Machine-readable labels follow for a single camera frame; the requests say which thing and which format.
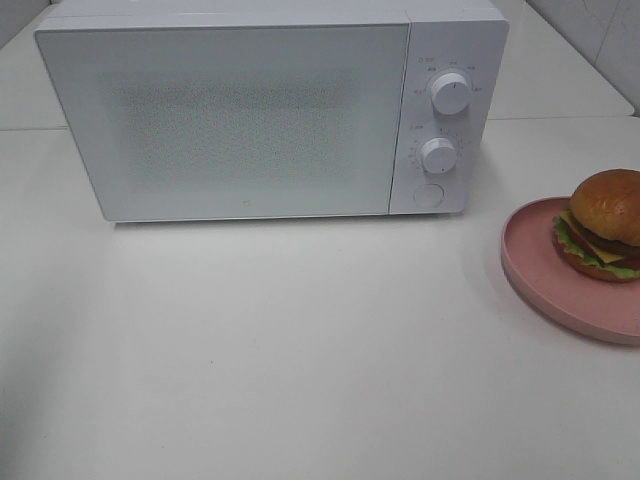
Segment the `round door release button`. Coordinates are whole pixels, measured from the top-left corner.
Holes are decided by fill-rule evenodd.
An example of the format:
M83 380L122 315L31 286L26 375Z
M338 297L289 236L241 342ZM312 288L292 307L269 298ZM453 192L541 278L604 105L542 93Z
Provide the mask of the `round door release button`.
M420 185L414 191L414 202L422 209L438 208L444 199L444 190L437 184Z

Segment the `white timer knob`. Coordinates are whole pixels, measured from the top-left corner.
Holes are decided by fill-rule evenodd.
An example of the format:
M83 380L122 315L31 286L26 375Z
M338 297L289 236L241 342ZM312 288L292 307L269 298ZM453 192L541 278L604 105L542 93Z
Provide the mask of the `white timer knob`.
M457 163L457 149L453 142L444 137L431 139L419 149L420 163L430 174L444 174Z

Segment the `white microwave door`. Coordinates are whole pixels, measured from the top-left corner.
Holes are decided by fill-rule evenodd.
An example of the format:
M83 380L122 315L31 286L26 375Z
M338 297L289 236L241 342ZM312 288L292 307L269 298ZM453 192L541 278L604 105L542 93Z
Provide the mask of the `white microwave door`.
M388 211L408 29L45 31L105 219Z

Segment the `burger with sesame-free bun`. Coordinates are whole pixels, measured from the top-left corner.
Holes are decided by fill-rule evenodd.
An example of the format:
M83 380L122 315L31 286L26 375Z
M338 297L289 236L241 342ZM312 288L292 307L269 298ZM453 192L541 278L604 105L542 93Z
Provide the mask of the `burger with sesame-free bun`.
M639 172L598 172L575 189L553 219L559 256L578 272L602 281L639 279Z

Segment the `pink round plate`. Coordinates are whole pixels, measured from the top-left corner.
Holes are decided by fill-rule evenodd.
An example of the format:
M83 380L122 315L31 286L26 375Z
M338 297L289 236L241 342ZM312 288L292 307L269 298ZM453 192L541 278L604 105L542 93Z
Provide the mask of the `pink round plate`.
M639 345L639 282L613 283L586 276L553 244L553 218L566 197L527 203L506 220L501 263L513 289L548 319L603 342Z

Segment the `white microwave oven body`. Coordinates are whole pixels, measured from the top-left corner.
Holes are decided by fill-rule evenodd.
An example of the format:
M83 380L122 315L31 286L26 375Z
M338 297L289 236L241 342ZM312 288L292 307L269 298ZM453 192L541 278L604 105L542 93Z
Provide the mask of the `white microwave oven body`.
M403 24L408 29L389 208L380 215L342 216L460 212L467 202L509 32L506 18L488 1L64 1L35 30L34 38L40 30L382 24ZM431 101L432 82L446 72L464 75L471 88L468 106L456 115L437 112ZM444 174L430 174L420 163L419 149L438 137L453 142L457 163ZM414 191L424 184L443 188L438 208L422 209L414 202Z

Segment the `white upper power knob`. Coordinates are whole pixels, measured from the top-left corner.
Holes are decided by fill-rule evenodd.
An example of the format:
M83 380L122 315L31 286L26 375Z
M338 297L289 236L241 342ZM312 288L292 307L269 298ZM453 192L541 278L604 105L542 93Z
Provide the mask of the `white upper power knob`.
M457 72L446 72L431 84L431 101L435 110L443 115L456 115L469 104L471 88L466 77Z

